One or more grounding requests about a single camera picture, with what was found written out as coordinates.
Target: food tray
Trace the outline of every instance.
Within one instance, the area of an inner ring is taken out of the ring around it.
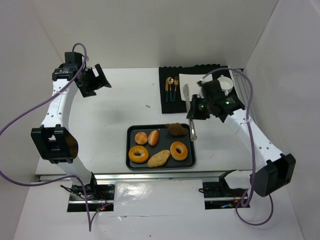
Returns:
[[[164,124],[161,125],[134,125],[128,128],[126,136],[126,166],[131,170],[158,170],[158,169],[174,169],[174,168],[190,168],[196,163],[194,143],[190,141],[189,125],[183,123],[181,126],[186,130],[185,136],[172,136]],[[188,149],[188,156],[183,161],[174,160],[170,155],[169,159],[162,166],[148,167],[147,162],[134,163],[129,159],[129,150],[134,146],[138,146],[135,142],[135,136],[139,132],[144,132],[148,136],[153,130],[159,131],[159,141],[155,146],[150,146],[148,143],[143,145],[149,151],[149,158],[162,150],[170,150],[173,142],[181,142]]]

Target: white floor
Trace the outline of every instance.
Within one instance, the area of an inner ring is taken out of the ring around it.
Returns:
[[[85,212],[67,212],[69,194],[60,184],[29,189],[14,240],[303,240],[286,187],[272,194],[270,222],[253,227],[234,209],[205,210],[199,180],[126,182],[116,189],[114,212],[99,213],[89,232]],[[270,213],[269,198],[255,195],[251,208],[239,211],[246,220],[261,222]]]
[[[79,157],[87,169],[95,174],[130,173],[126,166],[126,138],[130,126],[188,123],[186,113],[161,113],[158,71],[158,68],[104,69],[112,88],[101,88],[96,91],[97,96],[87,98],[77,92],[69,131],[78,141]],[[252,168],[251,154],[219,119],[195,121],[195,128],[198,136],[194,143],[196,164],[180,172]],[[63,172],[40,159],[36,174]]]

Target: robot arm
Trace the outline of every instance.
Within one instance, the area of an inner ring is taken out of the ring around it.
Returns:
[[[252,143],[247,126],[246,110],[236,91],[234,89],[226,90],[226,83],[219,81],[219,78],[208,82],[200,81],[198,84],[201,87],[202,96],[198,97],[196,94],[192,96],[191,106],[187,107],[189,109],[187,118],[190,121],[205,120],[210,118],[210,115],[220,118],[251,152]],[[291,181],[296,160],[291,154],[284,155],[274,146],[250,117],[248,121],[253,135],[257,170],[254,191],[261,197],[265,197]],[[245,183],[242,181],[241,185],[235,186],[235,188],[243,188],[251,184],[252,176],[250,173],[250,171],[234,171],[229,173],[225,179],[227,180],[231,176],[239,176],[243,179],[243,176],[246,175]]]
[[[57,94],[69,83],[82,65],[82,61],[85,60],[80,53],[65,53],[66,63],[60,65],[52,74],[52,95]],[[83,97],[90,97],[95,96],[94,91],[101,87],[111,88],[100,65],[97,64],[95,67],[98,76],[95,76],[92,68],[83,69],[78,79],[52,100],[40,127],[31,131],[31,137],[41,157],[56,164],[67,175],[79,177],[88,193],[95,192],[97,181],[78,157],[78,142],[69,132],[69,115],[78,89]],[[82,191],[82,186],[76,178],[72,179],[72,188]]]

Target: gold fork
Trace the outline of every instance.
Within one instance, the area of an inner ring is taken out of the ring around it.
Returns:
[[[175,101],[176,101],[177,86],[178,86],[178,84],[179,84],[179,77],[178,77],[178,76],[176,76],[176,77],[174,78],[174,82],[173,82],[173,83],[174,83],[174,85],[175,85],[173,102],[175,102]]]

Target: bagel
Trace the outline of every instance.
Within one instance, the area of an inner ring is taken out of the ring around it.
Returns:
[[[170,153],[175,160],[183,161],[188,156],[188,149],[186,145],[184,145],[182,142],[175,141],[170,146]]]
[[[129,150],[129,159],[136,164],[142,164],[148,158],[149,152],[144,146],[133,146]]]

